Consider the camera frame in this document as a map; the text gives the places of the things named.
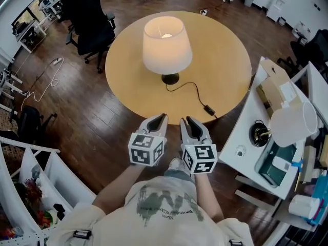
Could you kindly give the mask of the dried brown plant pot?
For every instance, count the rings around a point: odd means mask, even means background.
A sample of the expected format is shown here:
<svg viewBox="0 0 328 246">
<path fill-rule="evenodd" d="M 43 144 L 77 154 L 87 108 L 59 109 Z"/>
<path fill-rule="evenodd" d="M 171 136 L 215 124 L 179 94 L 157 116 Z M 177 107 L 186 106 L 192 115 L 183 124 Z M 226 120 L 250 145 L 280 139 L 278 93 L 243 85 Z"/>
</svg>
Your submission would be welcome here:
<svg viewBox="0 0 328 246">
<path fill-rule="evenodd" d="M 38 206 L 42 200 L 42 191 L 39 186 L 36 184 L 35 180 L 30 178 L 24 181 L 26 201 L 31 205 Z"/>
</svg>

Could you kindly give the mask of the round wooden table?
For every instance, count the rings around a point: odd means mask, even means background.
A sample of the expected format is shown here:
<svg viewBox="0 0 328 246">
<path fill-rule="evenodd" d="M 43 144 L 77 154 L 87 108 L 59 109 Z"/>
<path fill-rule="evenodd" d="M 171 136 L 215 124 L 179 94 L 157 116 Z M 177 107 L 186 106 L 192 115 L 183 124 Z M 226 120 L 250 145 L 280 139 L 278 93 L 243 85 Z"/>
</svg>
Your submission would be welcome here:
<svg viewBox="0 0 328 246">
<path fill-rule="evenodd" d="M 123 29 L 107 53 L 105 73 L 111 91 L 134 113 L 145 118 L 165 113 L 172 125 L 186 116 L 212 121 L 204 105 L 216 117 L 229 113 L 242 101 L 251 81 L 251 61 L 243 43 L 210 17 L 187 11 L 169 15 L 185 24 L 193 52 L 178 83 L 167 87 L 159 74 L 143 64 L 143 29 L 152 18 L 148 15 Z"/>
</svg>

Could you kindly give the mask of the white rectangular device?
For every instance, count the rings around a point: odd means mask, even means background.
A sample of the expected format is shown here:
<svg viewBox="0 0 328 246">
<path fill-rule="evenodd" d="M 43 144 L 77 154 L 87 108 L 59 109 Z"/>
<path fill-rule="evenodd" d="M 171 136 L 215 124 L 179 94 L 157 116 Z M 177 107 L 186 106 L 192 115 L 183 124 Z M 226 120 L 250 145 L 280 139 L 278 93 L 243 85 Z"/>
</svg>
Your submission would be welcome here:
<svg viewBox="0 0 328 246">
<path fill-rule="evenodd" d="M 279 156 L 275 156 L 272 160 L 272 165 L 281 171 L 287 172 L 291 166 L 291 163 Z"/>
</svg>

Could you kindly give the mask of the grey green storage tray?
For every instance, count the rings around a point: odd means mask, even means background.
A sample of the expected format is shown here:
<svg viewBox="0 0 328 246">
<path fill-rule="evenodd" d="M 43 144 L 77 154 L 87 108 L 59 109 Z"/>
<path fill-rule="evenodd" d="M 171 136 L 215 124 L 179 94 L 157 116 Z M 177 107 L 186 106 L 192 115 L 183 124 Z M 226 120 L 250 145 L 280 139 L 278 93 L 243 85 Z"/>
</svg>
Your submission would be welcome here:
<svg viewBox="0 0 328 246">
<path fill-rule="evenodd" d="M 279 156 L 286 161 L 292 162 L 297 151 L 296 144 L 287 147 L 280 147 L 273 140 L 270 140 L 268 146 L 264 149 L 260 160 L 256 163 L 255 171 L 263 177 L 270 186 L 277 188 L 281 185 L 287 172 L 281 171 L 272 165 L 275 156 Z"/>
</svg>

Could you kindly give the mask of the white desk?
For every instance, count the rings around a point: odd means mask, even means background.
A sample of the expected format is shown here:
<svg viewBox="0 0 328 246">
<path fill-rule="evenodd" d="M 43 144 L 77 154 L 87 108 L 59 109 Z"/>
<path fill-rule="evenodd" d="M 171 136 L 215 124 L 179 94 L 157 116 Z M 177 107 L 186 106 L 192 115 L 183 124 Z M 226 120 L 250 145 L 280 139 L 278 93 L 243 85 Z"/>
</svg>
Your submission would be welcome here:
<svg viewBox="0 0 328 246">
<path fill-rule="evenodd" d="M 272 144 L 269 141 L 264 147 L 255 147 L 250 140 L 250 128 L 256 121 L 261 120 L 267 127 L 270 126 L 270 118 L 256 91 L 257 86 L 267 77 L 267 72 L 259 64 L 245 105 L 222 151 L 218 153 L 218 159 L 220 163 L 225 163 L 238 171 L 239 174 L 235 177 L 235 180 L 278 197 L 277 202 L 272 206 L 239 189 L 235 191 L 236 195 L 267 211 L 270 216 L 273 216 L 293 187 L 298 177 L 299 167 L 290 167 L 282 183 L 276 188 L 272 187 L 257 172 L 260 167 L 259 164 L 264 161 L 264 156 L 267 154 L 269 145 Z"/>
<path fill-rule="evenodd" d="M 49 0 L 49 3 L 40 8 L 48 20 L 54 18 L 61 19 L 62 17 L 62 3 L 61 0 Z"/>
</svg>

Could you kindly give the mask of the person's left forearm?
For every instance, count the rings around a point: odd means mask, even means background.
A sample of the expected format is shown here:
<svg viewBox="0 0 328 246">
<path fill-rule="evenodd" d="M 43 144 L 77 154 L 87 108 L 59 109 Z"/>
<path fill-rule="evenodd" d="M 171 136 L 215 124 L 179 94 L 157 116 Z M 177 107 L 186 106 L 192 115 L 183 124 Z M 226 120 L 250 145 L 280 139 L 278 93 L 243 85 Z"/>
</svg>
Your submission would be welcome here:
<svg viewBox="0 0 328 246">
<path fill-rule="evenodd" d="M 126 195 L 136 183 L 145 166 L 134 165 L 127 167 L 116 179 L 102 189 L 93 201 L 106 215 L 120 208 Z"/>
</svg>

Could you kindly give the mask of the person's cream printed T-shirt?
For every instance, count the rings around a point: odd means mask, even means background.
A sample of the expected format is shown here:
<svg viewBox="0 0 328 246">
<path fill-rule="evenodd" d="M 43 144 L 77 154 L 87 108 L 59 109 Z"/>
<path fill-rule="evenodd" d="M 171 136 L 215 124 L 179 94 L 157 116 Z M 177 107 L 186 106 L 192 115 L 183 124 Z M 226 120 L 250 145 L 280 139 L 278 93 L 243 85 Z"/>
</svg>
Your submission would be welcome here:
<svg viewBox="0 0 328 246">
<path fill-rule="evenodd" d="M 90 230 L 89 240 L 73 237 Z M 173 177 L 136 183 L 125 205 L 106 215 L 78 206 L 51 233 L 48 246 L 254 246 L 249 226 L 235 218 L 214 222 L 196 202 L 195 185 Z"/>
</svg>

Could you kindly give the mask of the person's blue jeans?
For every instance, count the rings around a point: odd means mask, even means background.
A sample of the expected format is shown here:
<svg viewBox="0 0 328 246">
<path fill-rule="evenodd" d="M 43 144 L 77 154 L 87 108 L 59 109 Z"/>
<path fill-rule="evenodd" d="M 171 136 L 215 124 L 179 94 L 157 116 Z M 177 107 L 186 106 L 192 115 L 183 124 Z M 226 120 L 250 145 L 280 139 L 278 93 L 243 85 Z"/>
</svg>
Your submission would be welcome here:
<svg viewBox="0 0 328 246">
<path fill-rule="evenodd" d="M 181 170 L 166 170 L 163 175 L 164 177 L 173 177 L 195 184 L 195 178 L 191 174 Z"/>
</svg>

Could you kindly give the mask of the orange flowers pot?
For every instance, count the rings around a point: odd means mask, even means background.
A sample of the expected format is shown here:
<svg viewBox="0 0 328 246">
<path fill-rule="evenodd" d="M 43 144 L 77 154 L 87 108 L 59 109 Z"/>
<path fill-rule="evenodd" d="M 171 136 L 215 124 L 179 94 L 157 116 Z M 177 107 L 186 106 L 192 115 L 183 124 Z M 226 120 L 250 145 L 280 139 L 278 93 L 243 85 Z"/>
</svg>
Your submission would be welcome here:
<svg viewBox="0 0 328 246">
<path fill-rule="evenodd" d="M 51 226 L 58 223 L 56 210 L 37 211 L 36 217 L 37 224 L 42 230 L 50 228 Z"/>
</svg>

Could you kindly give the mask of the white plastic jug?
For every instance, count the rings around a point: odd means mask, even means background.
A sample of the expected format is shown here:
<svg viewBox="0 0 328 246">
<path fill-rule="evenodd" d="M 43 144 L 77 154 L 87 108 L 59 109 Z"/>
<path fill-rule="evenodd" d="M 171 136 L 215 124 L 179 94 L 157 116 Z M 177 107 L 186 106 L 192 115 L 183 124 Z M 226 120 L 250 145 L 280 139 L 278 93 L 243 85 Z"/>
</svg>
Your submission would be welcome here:
<svg viewBox="0 0 328 246">
<path fill-rule="evenodd" d="M 320 206 L 320 199 L 304 195 L 295 195 L 289 204 L 289 213 L 312 219 Z"/>
</svg>

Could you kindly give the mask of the white table lamp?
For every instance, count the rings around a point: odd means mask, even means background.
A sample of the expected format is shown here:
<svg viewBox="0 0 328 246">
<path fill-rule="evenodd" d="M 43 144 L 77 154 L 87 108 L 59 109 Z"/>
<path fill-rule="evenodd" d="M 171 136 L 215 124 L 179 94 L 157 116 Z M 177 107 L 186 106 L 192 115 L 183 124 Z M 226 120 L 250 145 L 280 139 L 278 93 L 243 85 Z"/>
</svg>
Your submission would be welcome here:
<svg viewBox="0 0 328 246">
<path fill-rule="evenodd" d="M 192 62 L 192 48 L 182 20 L 174 16 L 151 19 L 143 29 L 142 58 L 145 67 L 160 74 L 166 85 L 179 81 L 179 73 Z"/>
</svg>

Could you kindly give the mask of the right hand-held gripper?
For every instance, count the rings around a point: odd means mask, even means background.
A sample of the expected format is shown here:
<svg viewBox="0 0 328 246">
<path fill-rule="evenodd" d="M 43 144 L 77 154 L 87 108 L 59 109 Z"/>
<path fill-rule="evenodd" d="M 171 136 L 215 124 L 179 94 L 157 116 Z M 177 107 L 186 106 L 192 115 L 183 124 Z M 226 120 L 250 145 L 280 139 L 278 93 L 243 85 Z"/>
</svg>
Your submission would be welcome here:
<svg viewBox="0 0 328 246">
<path fill-rule="evenodd" d="M 180 119 L 182 161 L 191 174 L 212 173 L 217 164 L 217 149 L 210 140 L 208 128 L 190 116 L 187 122 Z"/>
</svg>

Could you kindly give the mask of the blue plastic crate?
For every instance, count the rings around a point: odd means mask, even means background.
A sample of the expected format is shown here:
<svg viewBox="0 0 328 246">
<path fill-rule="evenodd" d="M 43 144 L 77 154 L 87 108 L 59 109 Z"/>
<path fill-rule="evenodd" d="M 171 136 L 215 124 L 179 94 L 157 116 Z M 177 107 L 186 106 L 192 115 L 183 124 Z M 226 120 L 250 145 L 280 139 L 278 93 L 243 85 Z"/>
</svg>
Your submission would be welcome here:
<svg viewBox="0 0 328 246">
<path fill-rule="evenodd" d="M 320 200 L 317 212 L 312 219 L 308 220 L 310 225 L 316 226 L 322 224 L 322 219 L 326 216 L 328 207 L 328 174 L 317 179 L 312 197 Z"/>
</svg>

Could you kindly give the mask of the pale flowers pot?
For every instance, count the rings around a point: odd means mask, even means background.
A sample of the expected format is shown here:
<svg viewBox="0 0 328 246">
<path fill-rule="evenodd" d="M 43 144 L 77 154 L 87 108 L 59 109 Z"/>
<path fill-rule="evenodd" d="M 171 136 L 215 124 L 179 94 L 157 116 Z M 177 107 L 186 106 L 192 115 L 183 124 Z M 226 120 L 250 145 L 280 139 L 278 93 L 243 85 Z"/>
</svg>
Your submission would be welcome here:
<svg viewBox="0 0 328 246">
<path fill-rule="evenodd" d="M 39 188 L 42 185 L 42 182 L 39 179 L 40 176 L 40 172 L 41 172 L 41 167 L 39 165 L 34 165 L 31 168 L 31 180 L 32 182 Z"/>
</svg>

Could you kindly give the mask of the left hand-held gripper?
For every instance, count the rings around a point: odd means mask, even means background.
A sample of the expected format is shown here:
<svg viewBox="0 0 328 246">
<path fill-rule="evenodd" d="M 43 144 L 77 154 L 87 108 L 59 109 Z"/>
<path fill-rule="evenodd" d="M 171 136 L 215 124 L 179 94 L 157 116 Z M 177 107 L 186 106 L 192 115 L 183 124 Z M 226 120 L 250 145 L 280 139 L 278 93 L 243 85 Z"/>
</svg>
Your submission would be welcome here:
<svg viewBox="0 0 328 246">
<path fill-rule="evenodd" d="M 166 131 L 169 117 L 162 113 L 144 120 L 132 133 L 128 151 L 130 162 L 144 166 L 155 166 L 165 152 Z"/>
</svg>

